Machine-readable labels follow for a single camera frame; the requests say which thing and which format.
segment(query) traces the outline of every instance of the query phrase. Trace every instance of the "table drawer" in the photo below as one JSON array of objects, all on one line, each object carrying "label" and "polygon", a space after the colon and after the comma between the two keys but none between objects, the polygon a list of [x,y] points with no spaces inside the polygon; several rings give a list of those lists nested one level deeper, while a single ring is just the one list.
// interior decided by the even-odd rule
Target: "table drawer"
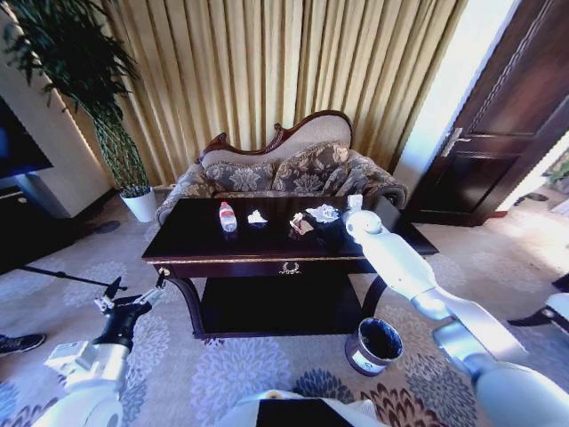
[{"label": "table drawer", "polygon": [[176,278],[228,278],[252,276],[297,276],[300,274],[372,273],[365,259],[340,260],[279,260],[263,262],[179,262],[155,264],[164,267]]}]

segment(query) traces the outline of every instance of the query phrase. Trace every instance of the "lower shelf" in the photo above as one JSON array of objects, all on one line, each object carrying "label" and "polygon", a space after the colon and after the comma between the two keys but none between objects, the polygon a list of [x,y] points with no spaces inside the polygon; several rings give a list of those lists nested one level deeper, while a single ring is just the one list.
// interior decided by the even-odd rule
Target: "lower shelf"
[{"label": "lower shelf", "polygon": [[349,278],[208,278],[196,338],[351,334],[362,309]]}]

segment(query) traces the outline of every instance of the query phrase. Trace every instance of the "potted plant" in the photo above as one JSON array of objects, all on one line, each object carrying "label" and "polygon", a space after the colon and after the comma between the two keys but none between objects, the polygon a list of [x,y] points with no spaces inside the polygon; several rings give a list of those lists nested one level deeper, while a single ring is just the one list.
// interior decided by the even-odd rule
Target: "potted plant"
[{"label": "potted plant", "polygon": [[549,175],[549,182],[564,194],[569,194],[569,158]]},{"label": "potted plant", "polygon": [[102,31],[105,11],[92,0],[9,0],[1,5],[18,20],[4,29],[6,52],[31,83],[35,72],[50,83],[43,88],[50,104],[57,90],[91,117],[100,150],[121,198],[139,221],[153,219],[156,199],[139,152],[123,127],[116,95],[128,91],[122,76],[137,78],[134,60]]}]

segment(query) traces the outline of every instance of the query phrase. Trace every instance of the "television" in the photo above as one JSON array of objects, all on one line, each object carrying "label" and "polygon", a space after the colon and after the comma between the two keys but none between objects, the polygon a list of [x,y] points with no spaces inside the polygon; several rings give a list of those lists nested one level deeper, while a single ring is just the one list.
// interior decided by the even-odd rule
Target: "television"
[{"label": "television", "polygon": [[0,179],[48,167],[50,161],[0,97]]}]

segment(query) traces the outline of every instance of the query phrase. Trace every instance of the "beige curtain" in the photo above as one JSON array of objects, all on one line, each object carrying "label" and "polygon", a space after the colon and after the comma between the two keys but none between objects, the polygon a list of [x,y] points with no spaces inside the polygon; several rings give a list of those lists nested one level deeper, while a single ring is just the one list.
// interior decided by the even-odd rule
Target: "beige curtain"
[{"label": "beige curtain", "polygon": [[344,111],[353,148],[394,166],[466,0],[122,0],[111,31],[138,62],[126,126],[153,184],[218,133],[259,149],[273,124]]}]

